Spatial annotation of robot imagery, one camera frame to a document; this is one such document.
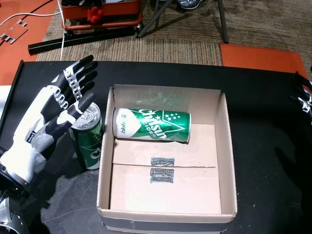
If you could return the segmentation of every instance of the shoe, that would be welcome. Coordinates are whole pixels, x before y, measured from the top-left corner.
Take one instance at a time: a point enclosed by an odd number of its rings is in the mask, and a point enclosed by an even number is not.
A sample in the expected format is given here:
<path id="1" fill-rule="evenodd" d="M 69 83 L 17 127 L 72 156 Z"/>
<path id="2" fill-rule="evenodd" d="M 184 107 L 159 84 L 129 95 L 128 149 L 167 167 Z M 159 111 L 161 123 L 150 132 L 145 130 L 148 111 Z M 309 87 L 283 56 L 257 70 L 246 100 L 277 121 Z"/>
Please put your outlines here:
<path id="1" fill-rule="evenodd" d="M 183 9 L 187 9 L 187 10 L 193 10 L 197 8 L 201 1 L 203 0 L 177 0 L 179 5 Z"/>

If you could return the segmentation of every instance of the red toolbox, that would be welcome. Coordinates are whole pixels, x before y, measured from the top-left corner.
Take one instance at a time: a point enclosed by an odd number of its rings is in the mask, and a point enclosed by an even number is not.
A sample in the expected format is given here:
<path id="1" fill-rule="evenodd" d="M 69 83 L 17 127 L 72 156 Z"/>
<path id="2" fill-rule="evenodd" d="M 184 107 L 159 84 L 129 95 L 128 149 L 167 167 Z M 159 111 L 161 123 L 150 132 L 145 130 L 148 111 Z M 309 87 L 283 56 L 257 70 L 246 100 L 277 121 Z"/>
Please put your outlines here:
<path id="1" fill-rule="evenodd" d="M 136 26 L 138 30 L 141 29 L 142 11 L 140 0 L 105 3 L 102 5 L 102 19 L 99 23 L 92 24 L 87 22 L 79 25 L 66 26 L 67 20 L 87 18 L 88 9 L 88 6 L 62 6 L 65 30 L 73 31 L 125 26 Z"/>

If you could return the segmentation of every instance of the soda can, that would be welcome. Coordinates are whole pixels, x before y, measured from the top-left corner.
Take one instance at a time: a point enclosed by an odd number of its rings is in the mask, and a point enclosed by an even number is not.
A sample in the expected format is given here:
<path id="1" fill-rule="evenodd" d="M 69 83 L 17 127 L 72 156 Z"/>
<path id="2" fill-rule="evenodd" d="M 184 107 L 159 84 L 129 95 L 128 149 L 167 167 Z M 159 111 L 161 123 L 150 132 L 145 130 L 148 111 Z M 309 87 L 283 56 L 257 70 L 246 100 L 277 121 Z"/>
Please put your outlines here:
<path id="1" fill-rule="evenodd" d="M 113 133 L 119 138 L 188 142 L 191 114 L 178 111 L 119 108 L 114 111 Z"/>
<path id="2" fill-rule="evenodd" d="M 99 168 L 103 127 L 101 113 L 95 103 L 81 115 L 69 130 L 79 163 L 83 168 Z"/>

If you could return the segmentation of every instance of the black tabletop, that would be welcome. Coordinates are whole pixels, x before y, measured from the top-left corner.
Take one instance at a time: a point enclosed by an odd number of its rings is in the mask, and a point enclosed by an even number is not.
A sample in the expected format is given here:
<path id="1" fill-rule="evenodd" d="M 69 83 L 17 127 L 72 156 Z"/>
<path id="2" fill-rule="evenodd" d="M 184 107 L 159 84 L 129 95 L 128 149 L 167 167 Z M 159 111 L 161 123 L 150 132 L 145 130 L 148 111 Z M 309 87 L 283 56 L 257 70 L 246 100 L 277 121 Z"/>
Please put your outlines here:
<path id="1" fill-rule="evenodd" d="M 69 64 L 23 64 L 6 110 L 0 146 L 10 148 L 14 130 L 34 97 Z M 293 92 L 294 74 L 139 62 L 99 62 L 97 71 L 95 103 L 102 116 L 113 84 L 195 87 L 224 92 L 238 202 L 237 217 L 228 224 L 226 233 L 299 232 L 303 213 L 308 214 L 309 198 L 312 198 L 309 192 L 311 127 L 300 108 L 288 98 Z M 42 167 L 32 180 L 31 196 L 21 202 L 23 218 L 33 233 L 115 233 L 102 226 L 96 210 L 98 170 L 81 170 L 68 135 Z M 205 229 L 205 224 L 193 226 Z"/>

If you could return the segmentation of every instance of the carpet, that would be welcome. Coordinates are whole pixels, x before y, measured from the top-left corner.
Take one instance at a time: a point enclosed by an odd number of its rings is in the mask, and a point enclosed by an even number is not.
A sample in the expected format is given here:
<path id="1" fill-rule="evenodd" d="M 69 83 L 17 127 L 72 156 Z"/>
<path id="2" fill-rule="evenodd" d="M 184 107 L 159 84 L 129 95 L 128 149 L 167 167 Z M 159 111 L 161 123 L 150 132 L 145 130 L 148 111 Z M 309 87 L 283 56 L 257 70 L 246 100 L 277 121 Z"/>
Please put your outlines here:
<path id="1" fill-rule="evenodd" d="M 154 12 L 154 0 L 142 0 L 143 23 Z M 311 66 L 311 1 L 224 0 L 231 44 L 298 52 L 306 71 Z M 52 18 L 44 40 L 62 36 L 60 16 Z M 63 60 L 93 54 L 97 60 L 177 62 L 222 65 L 221 25 L 217 2 L 205 0 L 191 11 L 174 2 L 146 37 L 93 42 L 64 49 Z M 59 60 L 59 49 L 41 53 L 37 61 Z"/>

